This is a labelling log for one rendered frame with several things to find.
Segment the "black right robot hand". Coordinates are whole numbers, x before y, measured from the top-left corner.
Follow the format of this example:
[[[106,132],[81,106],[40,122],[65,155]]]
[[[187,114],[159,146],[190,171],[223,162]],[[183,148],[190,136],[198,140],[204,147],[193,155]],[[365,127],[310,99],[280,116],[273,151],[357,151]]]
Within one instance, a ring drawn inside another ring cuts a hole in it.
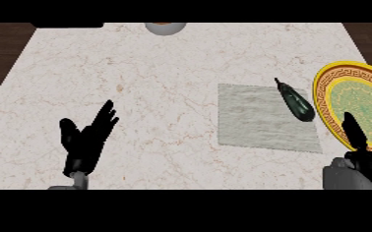
[[[354,151],[348,151],[344,157],[351,161],[354,169],[372,181],[372,149],[368,146],[368,139],[353,115],[344,113],[341,123],[344,133]]]

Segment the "dark green eggplant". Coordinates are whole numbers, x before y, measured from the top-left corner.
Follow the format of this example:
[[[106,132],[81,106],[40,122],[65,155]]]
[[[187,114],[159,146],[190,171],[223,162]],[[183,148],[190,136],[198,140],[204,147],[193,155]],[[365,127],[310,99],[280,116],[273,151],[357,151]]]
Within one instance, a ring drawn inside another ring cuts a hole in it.
[[[316,118],[316,111],[310,102],[303,98],[303,96],[297,93],[297,91],[288,84],[282,83],[279,79],[275,79],[275,82],[294,116],[300,121],[311,122]]]

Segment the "yellow patterned plate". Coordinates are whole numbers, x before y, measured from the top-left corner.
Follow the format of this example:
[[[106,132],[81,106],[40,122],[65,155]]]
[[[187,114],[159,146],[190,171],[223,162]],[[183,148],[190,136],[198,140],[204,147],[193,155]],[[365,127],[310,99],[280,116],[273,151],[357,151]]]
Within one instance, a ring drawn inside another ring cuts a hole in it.
[[[314,77],[313,101],[328,130],[350,150],[341,123],[344,113],[353,115],[372,150],[372,66],[356,61],[326,64]]]

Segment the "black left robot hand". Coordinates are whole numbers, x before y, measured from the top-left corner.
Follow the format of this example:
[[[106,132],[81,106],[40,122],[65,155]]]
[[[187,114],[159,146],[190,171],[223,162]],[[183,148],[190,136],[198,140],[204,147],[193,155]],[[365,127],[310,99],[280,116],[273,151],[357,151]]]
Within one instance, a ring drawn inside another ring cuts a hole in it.
[[[115,114],[114,101],[108,100],[83,130],[78,130],[71,119],[59,120],[61,144],[66,150],[62,174],[66,177],[75,172],[89,175],[94,171],[105,142],[120,121]]]

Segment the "grey woven placemat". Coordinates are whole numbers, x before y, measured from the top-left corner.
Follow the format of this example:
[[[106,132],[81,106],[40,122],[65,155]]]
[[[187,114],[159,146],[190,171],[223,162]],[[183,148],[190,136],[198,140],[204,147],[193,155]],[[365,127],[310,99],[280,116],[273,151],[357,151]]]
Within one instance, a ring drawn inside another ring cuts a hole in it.
[[[316,123],[294,116],[276,87],[218,84],[218,144],[323,152]]]

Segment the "grey round bowl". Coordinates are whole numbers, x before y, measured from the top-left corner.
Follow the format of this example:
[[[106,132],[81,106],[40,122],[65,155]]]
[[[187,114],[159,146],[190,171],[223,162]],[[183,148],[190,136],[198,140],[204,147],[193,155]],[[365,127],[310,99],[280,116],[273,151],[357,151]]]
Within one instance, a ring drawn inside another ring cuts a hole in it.
[[[185,23],[167,23],[167,24],[146,23],[145,27],[148,31],[152,32],[155,35],[168,36],[180,32],[185,29],[186,24]]]

